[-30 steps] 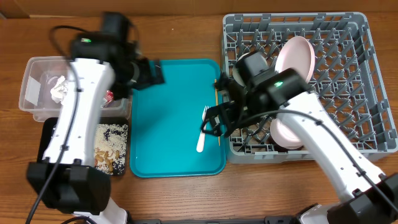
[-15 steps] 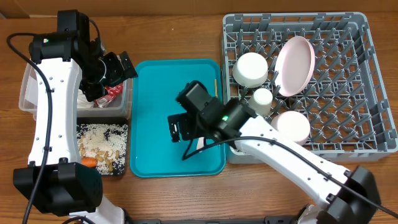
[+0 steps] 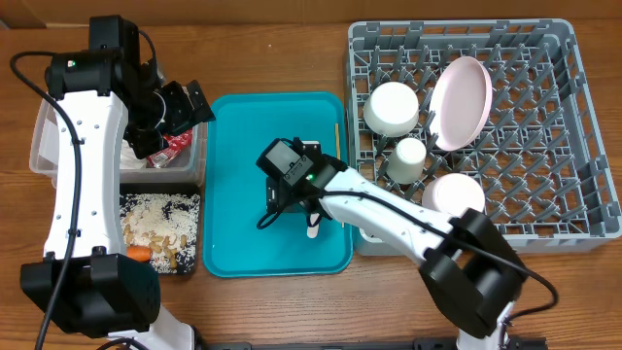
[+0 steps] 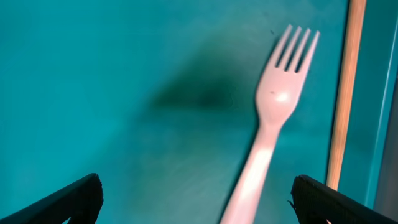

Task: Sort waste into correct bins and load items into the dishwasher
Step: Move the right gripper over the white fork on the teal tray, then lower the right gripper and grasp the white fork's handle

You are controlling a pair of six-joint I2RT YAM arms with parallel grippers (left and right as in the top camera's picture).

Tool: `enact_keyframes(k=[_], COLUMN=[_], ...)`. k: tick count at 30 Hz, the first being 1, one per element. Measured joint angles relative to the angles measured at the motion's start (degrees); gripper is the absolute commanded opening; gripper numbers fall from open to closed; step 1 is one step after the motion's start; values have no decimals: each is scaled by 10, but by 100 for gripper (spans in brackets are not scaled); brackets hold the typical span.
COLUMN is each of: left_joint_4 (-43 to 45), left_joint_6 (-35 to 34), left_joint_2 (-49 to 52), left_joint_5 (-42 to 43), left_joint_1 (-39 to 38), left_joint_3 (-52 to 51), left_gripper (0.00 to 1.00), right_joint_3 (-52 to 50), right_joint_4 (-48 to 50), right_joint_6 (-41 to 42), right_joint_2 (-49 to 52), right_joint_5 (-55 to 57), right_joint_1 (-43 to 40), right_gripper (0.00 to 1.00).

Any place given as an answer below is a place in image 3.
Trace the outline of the white bowl with nuts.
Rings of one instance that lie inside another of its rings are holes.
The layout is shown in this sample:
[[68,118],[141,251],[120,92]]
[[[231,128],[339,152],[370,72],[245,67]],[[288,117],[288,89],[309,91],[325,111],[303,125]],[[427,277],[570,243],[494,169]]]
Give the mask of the white bowl with nuts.
[[387,82],[378,86],[363,106],[363,119],[376,134],[400,137],[411,132],[419,120],[419,101],[406,84]]

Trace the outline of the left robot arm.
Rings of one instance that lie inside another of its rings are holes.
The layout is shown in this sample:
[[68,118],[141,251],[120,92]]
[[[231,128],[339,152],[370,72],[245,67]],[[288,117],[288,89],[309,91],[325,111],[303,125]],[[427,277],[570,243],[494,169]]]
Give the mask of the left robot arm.
[[54,109],[54,216],[40,262],[20,270],[44,324],[106,347],[202,349],[205,340],[161,303],[158,276],[126,253],[120,218],[121,146],[145,157],[164,135],[213,117],[197,83],[163,86],[135,44],[52,53],[37,93]]

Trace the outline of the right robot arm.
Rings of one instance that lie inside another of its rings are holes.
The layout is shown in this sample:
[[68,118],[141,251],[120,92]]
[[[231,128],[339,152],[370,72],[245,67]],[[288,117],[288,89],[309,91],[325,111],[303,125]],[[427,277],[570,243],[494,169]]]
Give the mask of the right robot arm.
[[270,170],[276,202],[259,226],[300,205],[367,233],[412,260],[437,309],[460,331],[460,349],[503,349],[515,300],[527,271],[484,214],[458,217],[416,205],[367,181],[353,168]]

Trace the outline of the red snack wrapper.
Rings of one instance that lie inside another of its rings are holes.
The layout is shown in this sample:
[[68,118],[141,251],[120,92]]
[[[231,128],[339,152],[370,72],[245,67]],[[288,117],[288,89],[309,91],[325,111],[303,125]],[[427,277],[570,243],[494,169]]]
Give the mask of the red snack wrapper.
[[158,151],[157,153],[148,156],[147,161],[151,167],[163,168],[166,167],[174,158],[176,158],[182,151],[188,148],[192,143],[193,130],[187,130],[178,136],[164,137],[168,147]]

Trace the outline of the wooden chopstick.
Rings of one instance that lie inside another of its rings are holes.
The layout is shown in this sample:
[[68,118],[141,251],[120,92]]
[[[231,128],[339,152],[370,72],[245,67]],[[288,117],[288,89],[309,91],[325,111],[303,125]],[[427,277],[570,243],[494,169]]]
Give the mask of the wooden chopstick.
[[339,129],[338,122],[334,125],[334,133],[335,133],[335,157],[341,160],[340,129]]

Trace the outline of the pink bowl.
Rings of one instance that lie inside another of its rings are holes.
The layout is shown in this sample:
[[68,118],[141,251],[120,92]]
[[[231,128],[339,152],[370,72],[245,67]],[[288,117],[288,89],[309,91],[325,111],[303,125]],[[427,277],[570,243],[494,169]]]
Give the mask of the pink bowl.
[[460,217],[468,208],[483,212],[485,194],[473,178],[450,173],[430,182],[422,196],[422,206],[441,213]]

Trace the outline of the large white tissue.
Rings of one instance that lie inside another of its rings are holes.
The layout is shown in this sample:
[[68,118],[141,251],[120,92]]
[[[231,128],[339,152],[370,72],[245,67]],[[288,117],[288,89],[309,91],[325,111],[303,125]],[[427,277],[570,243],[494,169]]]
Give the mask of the large white tissue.
[[143,169],[146,167],[147,160],[145,158],[138,158],[135,156],[135,153],[129,146],[128,142],[122,139],[120,169]]

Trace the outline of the small white round cup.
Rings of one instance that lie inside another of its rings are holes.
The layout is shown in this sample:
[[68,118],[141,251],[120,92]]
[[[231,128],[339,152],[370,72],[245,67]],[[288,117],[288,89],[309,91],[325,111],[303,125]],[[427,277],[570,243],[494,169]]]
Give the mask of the small white round cup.
[[387,174],[396,183],[412,184],[423,173],[426,146],[416,138],[400,140],[388,159]]

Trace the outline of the orange carrot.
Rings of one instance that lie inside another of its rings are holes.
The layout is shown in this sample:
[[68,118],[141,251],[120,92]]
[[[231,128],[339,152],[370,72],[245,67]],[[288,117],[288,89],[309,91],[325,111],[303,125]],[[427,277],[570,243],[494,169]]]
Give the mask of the orange carrot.
[[126,249],[127,255],[140,263],[147,263],[152,258],[152,249],[145,246],[130,246]]

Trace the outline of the pink white plate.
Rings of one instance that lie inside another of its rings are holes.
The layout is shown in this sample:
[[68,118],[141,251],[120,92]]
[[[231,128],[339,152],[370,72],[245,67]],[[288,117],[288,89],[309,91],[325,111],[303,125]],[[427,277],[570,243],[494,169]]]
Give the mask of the pink white plate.
[[463,56],[450,63],[434,86],[430,102],[435,145],[452,152],[473,142],[489,118],[492,99],[490,74],[477,59]]

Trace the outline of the white plastic fork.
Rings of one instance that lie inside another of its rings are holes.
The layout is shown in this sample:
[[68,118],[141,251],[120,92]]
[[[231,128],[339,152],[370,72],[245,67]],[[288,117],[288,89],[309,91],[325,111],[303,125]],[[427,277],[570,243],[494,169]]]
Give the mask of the white plastic fork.
[[306,234],[308,238],[314,239],[319,233],[319,223],[321,216],[318,213],[313,213],[307,217],[307,230]]

